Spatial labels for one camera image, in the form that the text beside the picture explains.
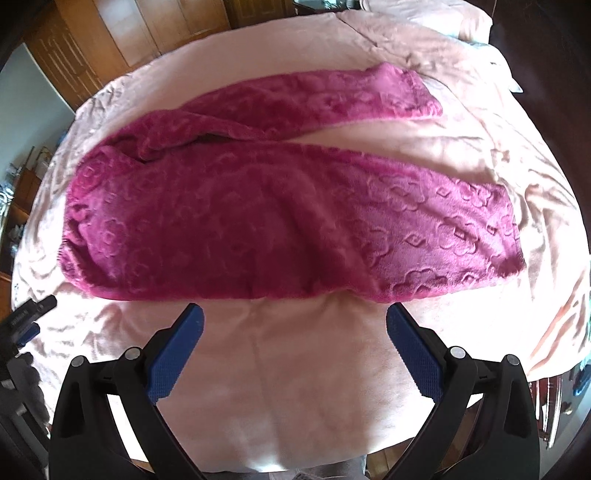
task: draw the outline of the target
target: wall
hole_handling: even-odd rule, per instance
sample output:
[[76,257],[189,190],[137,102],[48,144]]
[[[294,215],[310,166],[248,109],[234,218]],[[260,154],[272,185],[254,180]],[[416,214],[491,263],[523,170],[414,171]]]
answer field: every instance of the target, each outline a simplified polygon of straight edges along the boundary
[[47,81],[24,44],[0,71],[0,179],[9,163],[20,166],[32,146],[52,153],[74,113]]

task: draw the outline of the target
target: blue rubber pad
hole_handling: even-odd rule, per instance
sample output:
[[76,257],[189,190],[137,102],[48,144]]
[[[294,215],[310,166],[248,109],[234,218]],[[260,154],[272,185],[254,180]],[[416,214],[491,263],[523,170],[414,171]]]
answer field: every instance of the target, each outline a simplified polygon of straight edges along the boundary
[[437,403],[443,395],[441,366],[396,304],[388,308],[386,329],[421,395]]
[[29,329],[17,340],[17,347],[22,348],[41,333],[38,323],[33,322]]
[[152,363],[147,394],[152,404],[168,397],[203,333],[205,318],[199,305],[191,304],[180,327]]

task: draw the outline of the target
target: wrinkled fabric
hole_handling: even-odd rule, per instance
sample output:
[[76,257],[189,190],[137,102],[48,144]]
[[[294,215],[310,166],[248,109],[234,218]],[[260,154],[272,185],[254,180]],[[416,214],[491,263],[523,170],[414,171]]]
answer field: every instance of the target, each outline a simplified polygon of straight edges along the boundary
[[116,300],[351,290],[392,302],[517,275],[524,261],[504,187],[279,141],[432,116],[441,105],[418,75],[389,63],[249,80],[149,113],[82,160],[61,269]]
[[[202,471],[335,463],[417,434],[433,402],[421,396],[388,338],[387,304],[348,291],[298,300],[105,300],[73,286],[57,262],[77,166],[125,125],[244,80],[384,61],[415,70],[442,116],[355,122],[292,142],[503,184],[526,263],[509,282],[413,300],[407,310],[473,358],[518,356],[529,380],[566,372],[586,356],[589,250],[580,209],[548,145],[490,63],[463,42],[386,15],[307,15],[192,42],[114,80],[76,112],[43,178],[12,273],[13,306],[57,297],[27,345],[50,412],[72,358],[118,358],[170,327],[194,301],[205,330],[158,409]],[[123,408],[114,415],[125,417]],[[142,459],[133,434],[122,432],[132,457]]]
[[465,0],[361,0],[367,12],[418,23],[443,35],[488,43],[492,18]]

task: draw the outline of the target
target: wooden door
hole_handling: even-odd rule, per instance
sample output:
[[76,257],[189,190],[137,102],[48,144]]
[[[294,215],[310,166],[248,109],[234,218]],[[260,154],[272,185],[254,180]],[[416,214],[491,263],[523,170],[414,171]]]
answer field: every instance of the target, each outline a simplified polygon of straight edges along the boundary
[[25,43],[49,81],[74,110],[103,87],[55,4],[50,4],[37,18]]
[[229,29],[223,0],[55,0],[25,42],[75,110],[111,80]]
[[99,78],[108,82],[185,43],[229,30],[223,0],[55,0]]
[[226,7],[232,28],[291,16],[284,0],[226,0]]

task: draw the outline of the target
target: wooden furniture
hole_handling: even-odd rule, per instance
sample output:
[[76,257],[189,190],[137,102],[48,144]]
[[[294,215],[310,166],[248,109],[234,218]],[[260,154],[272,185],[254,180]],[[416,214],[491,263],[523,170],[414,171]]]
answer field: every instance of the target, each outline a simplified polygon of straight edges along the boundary
[[296,14],[292,0],[226,0],[226,11],[232,28],[248,27]]
[[223,0],[55,0],[24,38],[49,81],[77,109],[111,80],[229,28]]
[[8,238],[15,225],[24,225],[31,213],[33,201],[41,180],[32,170],[22,168],[15,179],[14,197],[8,199],[0,215],[0,319],[12,311],[12,265],[11,240]]

